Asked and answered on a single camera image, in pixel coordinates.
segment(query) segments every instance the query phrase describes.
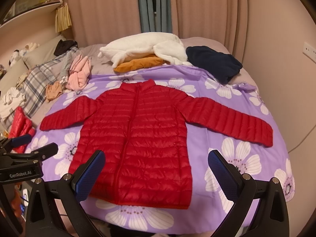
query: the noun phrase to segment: blue curtain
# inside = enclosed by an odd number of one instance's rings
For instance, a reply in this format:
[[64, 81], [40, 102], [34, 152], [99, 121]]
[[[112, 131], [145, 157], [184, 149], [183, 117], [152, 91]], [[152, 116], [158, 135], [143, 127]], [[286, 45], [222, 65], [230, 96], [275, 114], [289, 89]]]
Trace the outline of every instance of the blue curtain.
[[170, 0], [138, 0], [138, 6], [142, 32], [172, 33]]

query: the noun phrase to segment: white flower print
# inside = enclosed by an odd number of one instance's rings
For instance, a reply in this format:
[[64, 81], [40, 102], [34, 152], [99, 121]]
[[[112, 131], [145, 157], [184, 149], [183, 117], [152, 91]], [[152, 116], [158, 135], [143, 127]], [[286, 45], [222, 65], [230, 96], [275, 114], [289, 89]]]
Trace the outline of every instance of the white flower print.
[[65, 142], [58, 146], [58, 153], [53, 156], [55, 159], [62, 159], [59, 161], [55, 167], [55, 174], [62, 177], [64, 174], [68, 173], [70, 163], [72, 158], [77, 151], [78, 141], [80, 139], [80, 131], [75, 134], [73, 132], [67, 133], [65, 135]]
[[[240, 174], [248, 173], [250, 175], [257, 175], [261, 172], [260, 157], [258, 154], [250, 156], [247, 160], [246, 157], [249, 155], [251, 150], [250, 143], [245, 141], [240, 141], [234, 149], [234, 143], [232, 138], [225, 138], [222, 143], [221, 154], [224, 159], [233, 164]], [[206, 170], [204, 179], [206, 181], [205, 190], [206, 191], [217, 191], [219, 188], [219, 183], [216, 180], [213, 172], [210, 168]], [[223, 205], [223, 209], [226, 213], [231, 209], [233, 202], [229, 201], [224, 192], [219, 190], [219, 196]]]
[[106, 214], [105, 221], [121, 227], [124, 227], [128, 222], [128, 227], [131, 229], [147, 231], [148, 224], [160, 230], [168, 229], [174, 224], [171, 214], [156, 208], [119, 206], [100, 199], [96, 201], [95, 205], [103, 210], [117, 208], [115, 211]]
[[280, 184], [282, 186], [285, 200], [290, 201], [295, 193], [295, 181], [292, 174], [291, 162], [289, 159], [286, 159], [285, 163], [286, 172], [282, 169], [277, 169], [274, 173], [274, 177], [280, 180]]
[[208, 78], [205, 81], [205, 86], [206, 89], [217, 89], [216, 93], [220, 96], [220, 97], [225, 97], [227, 99], [231, 99], [232, 94], [240, 96], [241, 92], [237, 89], [235, 89], [234, 87], [236, 85], [221, 85], [220, 83], [216, 82], [215, 80]]
[[181, 90], [183, 92], [185, 92], [187, 95], [190, 95], [193, 97], [193, 95], [191, 95], [191, 93], [194, 93], [195, 87], [194, 85], [184, 85], [185, 81], [183, 78], [171, 78], [169, 80], [169, 82], [165, 82], [165, 81], [155, 81], [156, 85], [161, 85], [161, 86], [165, 86], [165, 87], [171, 87], [171, 88], [175, 88], [178, 90]]
[[37, 137], [35, 137], [33, 139], [33, 142], [31, 144], [30, 148], [27, 148], [25, 153], [31, 153], [31, 151], [34, 151], [38, 148], [42, 148], [43, 146], [45, 146], [48, 143], [48, 137], [46, 137], [45, 135], [42, 136], [40, 139], [38, 139]]
[[269, 114], [268, 108], [265, 106], [259, 94], [257, 92], [250, 92], [249, 94], [252, 96], [252, 97], [249, 97], [249, 100], [253, 103], [253, 105], [260, 106], [261, 112], [265, 115], [268, 115]]
[[89, 97], [88, 93], [91, 91], [94, 91], [97, 89], [97, 87], [94, 86], [95, 83], [89, 83], [86, 85], [85, 88], [83, 88], [81, 91], [72, 91], [67, 94], [66, 100], [64, 101], [63, 105], [67, 105], [71, 103], [73, 100], [77, 99], [80, 96], [86, 96]]
[[112, 79], [113, 81], [106, 85], [106, 87], [109, 87], [109, 90], [119, 88], [123, 82], [137, 83], [140, 81], [144, 81], [144, 78], [141, 75], [137, 74], [137, 70], [123, 75], [110, 76], [110, 79]]

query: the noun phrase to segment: wall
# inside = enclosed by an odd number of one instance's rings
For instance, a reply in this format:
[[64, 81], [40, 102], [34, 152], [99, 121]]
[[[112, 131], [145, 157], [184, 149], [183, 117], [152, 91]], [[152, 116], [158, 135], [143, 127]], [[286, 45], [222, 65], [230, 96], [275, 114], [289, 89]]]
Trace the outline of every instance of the wall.
[[24, 48], [28, 42], [42, 44], [58, 35], [55, 33], [55, 12], [39, 15], [6, 33], [0, 33], [0, 64], [8, 68], [15, 49]]
[[[243, 65], [291, 150], [316, 123], [316, 64], [302, 53], [304, 42], [316, 48], [316, 25], [299, 0], [248, 0], [248, 8]], [[316, 206], [315, 138], [311, 133], [290, 153], [296, 183], [288, 203], [291, 236]]]

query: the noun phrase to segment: jacket collar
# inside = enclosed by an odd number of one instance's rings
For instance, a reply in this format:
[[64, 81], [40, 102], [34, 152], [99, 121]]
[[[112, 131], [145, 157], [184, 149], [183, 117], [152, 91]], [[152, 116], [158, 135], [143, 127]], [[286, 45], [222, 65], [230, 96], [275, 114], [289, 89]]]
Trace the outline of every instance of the jacket collar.
[[147, 90], [155, 85], [156, 85], [156, 83], [154, 82], [154, 80], [149, 79], [145, 82], [132, 83], [132, 84], [128, 84], [128, 83], [123, 82], [120, 86], [120, 89], [123, 89], [125, 91], [130, 91], [130, 92], [136, 92], [137, 88], [140, 88], [140, 91], [144, 91], [144, 90]]

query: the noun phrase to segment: pink curtain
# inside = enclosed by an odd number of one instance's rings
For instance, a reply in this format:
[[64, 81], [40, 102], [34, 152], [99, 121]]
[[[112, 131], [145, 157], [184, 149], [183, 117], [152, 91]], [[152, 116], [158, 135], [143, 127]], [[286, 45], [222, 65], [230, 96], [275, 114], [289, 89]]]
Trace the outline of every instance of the pink curtain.
[[64, 0], [80, 47], [141, 33], [138, 0]]
[[221, 42], [242, 61], [247, 32], [247, 0], [171, 0], [172, 29], [180, 38]]

